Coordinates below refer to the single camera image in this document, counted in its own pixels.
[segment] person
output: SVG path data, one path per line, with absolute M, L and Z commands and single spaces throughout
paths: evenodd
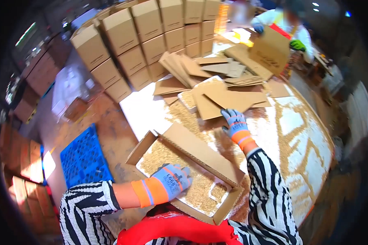
M 251 179 L 248 225 L 233 220 L 203 223 L 167 203 L 193 180 L 188 167 L 163 164 L 147 179 L 124 184 L 100 181 L 67 190 L 60 206 L 65 244 L 302 244 L 289 189 L 278 168 L 251 137 L 242 113 L 227 109 L 221 114 L 229 125 L 222 129 L 247 159 Z M 120 209 L 150 205 L 156 206 L 117 239 L 101 221 L 102 215 Z
M 286 0 L 283 11 L 268 10 L 254 17 L 251 25 L 259 34 L 264 31 L 264 26 L 279 27 L 289 35 L 290 47 L 303 51 L 304 60 L 311 63 L 314 60 L 314 53 L 309 32 L 302 25 L 304 14 L 304 4 L 301 0 Z

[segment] zebra-striped sleeve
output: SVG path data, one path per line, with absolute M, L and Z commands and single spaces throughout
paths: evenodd
M 113 244 L 115 238 L 100 217 L 119 209 L 112 181 L 71 187 L 60 204 L 60 228 L 65 244 Z
M 277 167 L 258 148 L 247 155 L 251 178 L 248 225 L 229 221 L 244 245 L 302 244 L 294 217 L 289 189 Z

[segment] yellow apron strap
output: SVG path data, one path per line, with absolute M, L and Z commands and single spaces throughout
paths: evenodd
M 279 15 L 277 15 L 276 17 L 275 17 L 275 19 L 274 19 L 274 24 L 275 25 L 277 25 L 277 23 L 278 22 L 280 22 L 280 20 L 283 18 L 283 13 L 280 13 Z M 297 31 L 297 28 L 298 28 L 298 26 L 294 26 L 293 28 L 292 28 L 292 30 L 291 30 L 291 32 L 289 33 L 289 35 L 291 36 L 291 37 L 293 37 L 294 36 L 294 34 L 296 33 L 296 31 Z

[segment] hand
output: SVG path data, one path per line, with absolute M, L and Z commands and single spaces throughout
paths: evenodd
M 265 30 L 264 29 L 264 27 L 263 27 L 263 25 L 261 24 L 261 23 L 254 23 L 253 25 L 252 25 L 252 27 L 255 29 L 255 31 L 257 32 L 257 33 L 259 33 L 259 34 L 262 34 L 263 33 L 263 31 Z
M 229 129 L 222 126 L 222 130 L 239 145 L 241 150 L 244 150 L 249 143 L 254 142 L 242 113 L 232 109 L 221 109 L 221 114 L 229 125 Z
M 132 181 L 140 207 L 169 202 L 192 184 L 190 168 L 180 168 L 179 164 L 163 164 L 148 179 Z
M 305 52 L 305 46 L 300 40 L 295 39 L 290 41 L 290 47 L 294 50 Z

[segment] ceiling light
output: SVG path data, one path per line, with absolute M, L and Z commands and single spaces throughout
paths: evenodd
M 35 25 L 36 23 L 34 22 L 33 24 L 31 24 L 31 26 L 23 33 L 23 35 L 19 38 L 19 41 L 15 44 L 15 46 L 18 46 L 18 44 L 20 43 L 20 41 L 25 37 L 26 33 L 29 32 L 29 30 Z

